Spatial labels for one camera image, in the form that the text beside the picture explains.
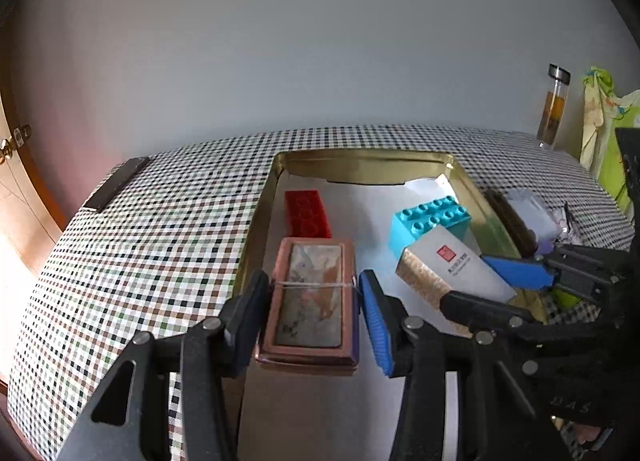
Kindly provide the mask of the person's right hand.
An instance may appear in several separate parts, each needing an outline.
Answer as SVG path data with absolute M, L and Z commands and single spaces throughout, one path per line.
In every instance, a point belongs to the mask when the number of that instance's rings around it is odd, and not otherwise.
M 572 421 L 569 421 L 564 427 L 564 434 L 570 445 L 578 445 L 589 450 L 600 449 L 611 433 L 612 429 L 578 424 Z

